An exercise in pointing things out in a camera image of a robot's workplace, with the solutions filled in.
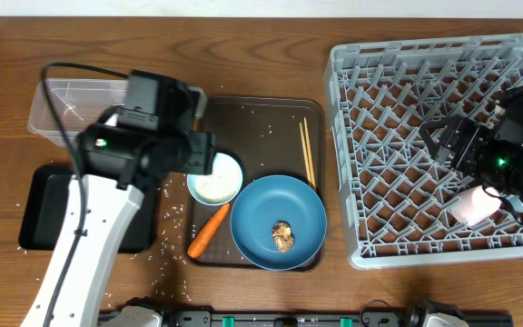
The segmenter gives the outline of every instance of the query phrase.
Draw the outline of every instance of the brown tray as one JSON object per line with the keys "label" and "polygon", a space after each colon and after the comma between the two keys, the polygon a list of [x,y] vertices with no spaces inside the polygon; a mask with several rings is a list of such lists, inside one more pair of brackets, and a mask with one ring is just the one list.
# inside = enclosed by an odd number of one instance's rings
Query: brown tray
{"label": "brown tray", "polygon": [[[316,190],[323,199],[324,111],[319,104],[310,100],[217,96],[207,104],[202,129],[217,134],[219,152],[230,154],[240,162],[242,188],[255,179],[273,174],[286,174],[307,181],[299,126],[304,117],[308,121]],[[218,209],[218,206],[203,205],[193,198],[189,200],[183,237],[185,254],[192,236]],[[231,216],[225,218],[205,252],[191,261],[202,266],[260,269],[243,257],[235,246],[230,219]],[[293,271],[311,270],[320,262],[322,252],[323,248]]]}

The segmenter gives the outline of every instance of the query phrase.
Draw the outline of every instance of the white wall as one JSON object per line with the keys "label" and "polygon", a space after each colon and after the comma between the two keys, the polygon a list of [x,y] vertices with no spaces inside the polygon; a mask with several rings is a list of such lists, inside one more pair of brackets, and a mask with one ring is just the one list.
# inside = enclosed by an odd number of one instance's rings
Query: white wall
{"label": "white wall", "polygon": [[523,18],[523,0],[0,0],[0,15]]}

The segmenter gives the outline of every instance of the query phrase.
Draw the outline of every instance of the black tray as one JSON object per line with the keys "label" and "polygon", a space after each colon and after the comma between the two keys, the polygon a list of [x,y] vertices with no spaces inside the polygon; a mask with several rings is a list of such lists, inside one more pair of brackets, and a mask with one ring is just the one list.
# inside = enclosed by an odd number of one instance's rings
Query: black tray
{"label": "black tray", "polygon": [[[202,129],[217,134],[219,152],[238,159],[243,168],[243,187],[254,179],[273,174],[286,174],[306,182],[299,126],[304,117],[308,121],[316,189],[323,199],[324,111],[319,104],[310,100],[217,96],[209,100]],[[200,231],[218,209],[190,198],[183,237],[185,253],[192,236],[197,234],[193,230]],[[235,246],[230,219],[230,215],[225,218],[199,258],[187,257],[202,266],[261,269],[242,257]],[[320,262],[322,252],[323,247],[293,271],[311,270]]]}
{"label": "black tray", "polygon": [[[58,164],[46,164],[35,170],[19,232],[21,247],[48,251],[55,248],[64,223],[71,176],[67,166]],[[143,204],[128,226],[118,253],[139,253],[153,244],[157,194],[156,189],[144,194]]]}

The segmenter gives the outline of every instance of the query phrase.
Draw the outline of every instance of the chopsticks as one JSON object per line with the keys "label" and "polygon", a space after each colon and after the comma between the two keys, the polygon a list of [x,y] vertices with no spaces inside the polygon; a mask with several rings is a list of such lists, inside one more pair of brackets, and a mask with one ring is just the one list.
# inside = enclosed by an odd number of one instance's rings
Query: chopsticks
{"label": "chopsticks", "polygon": [[306,177],[308,184],[316,191],[316,179],[314,177],[314,163],[312,161],[312,150],[310,147],[310,137],[308,136],[308,122],[304,117],[304,127],[300,123],[301,149],[304,152],[304,164],[306,165]]}

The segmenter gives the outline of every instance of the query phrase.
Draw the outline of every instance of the wooden table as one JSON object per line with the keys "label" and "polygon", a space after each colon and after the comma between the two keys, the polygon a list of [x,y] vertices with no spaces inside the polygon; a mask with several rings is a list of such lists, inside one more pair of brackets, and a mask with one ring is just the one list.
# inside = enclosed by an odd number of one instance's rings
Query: wooden table
{"label": "wooden table", "polygon": [[[64,148],[27,130],[39,69],[45,62],[76,61],[123,72],[144,69],[199,85],[208,95],[309,98],[325,108],[322,73],[334,45],[508,33],[523,33],[523,21],[0,18],[0,325],[18,325],[24,319],[51,255],[17,249],[34,170],[51,161],[67,161]],[[56,72],[63,77],[99,77]],[[329,230],[317,269],[265,272],[172,261],[173,255],[181,255],[181,239],[176,236],[181,228],[160,220],[159,231],[177,232],[166,234],[174,250],[168,246],[168,253],[161,256],[158,241],[135,258],[118,255],[103,308],[115,309],[135,296],[152,296],[162,303],[211,305],[218,311],[356,312],[372,299],[406,307],[430,298],[457,304],[464,311],[510,312],[516,325],[523,326],[523,260],[352,269],[342,240],[329,128],[326,135]],[[183,177],[177,174],[171,180],[172,195],[162,202],[160,215],[187,199]],[[160,270],[164,262],[171,264]]]}

